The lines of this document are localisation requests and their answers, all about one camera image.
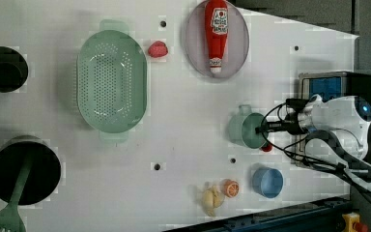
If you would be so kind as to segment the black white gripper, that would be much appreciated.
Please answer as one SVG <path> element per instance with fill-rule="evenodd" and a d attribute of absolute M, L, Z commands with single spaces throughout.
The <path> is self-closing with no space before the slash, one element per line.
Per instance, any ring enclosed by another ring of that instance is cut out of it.
<path fill-rule="evenodd" d="M 287 131 L 291 135 L 301 135 L 316 131 L 312 122 L 312 110 L 315 102 L 303 99 L 288 99 L 285 101 L 288 108 L 293 112 L 288 113 L 284 122 L 262 123 L 255 129 L 257 133 Z"/>

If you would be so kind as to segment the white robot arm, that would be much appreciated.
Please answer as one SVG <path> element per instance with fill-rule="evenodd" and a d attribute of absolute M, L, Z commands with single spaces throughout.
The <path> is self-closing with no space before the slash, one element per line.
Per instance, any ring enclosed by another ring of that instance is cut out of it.
<path fill-rule="evenodd" d="M 276 122 L 261 118 L 255 132 L 263 138 L 279 131 L 297 135 L 303 151 L 284 148 L 288 157 L 371 194 L 371 164 L 364 160 L 369 150 L 371 105 L 359 96 L 324 101 L 318 94 L 308 100 L 288 99 L 283 105 L 292 111 Z"/>

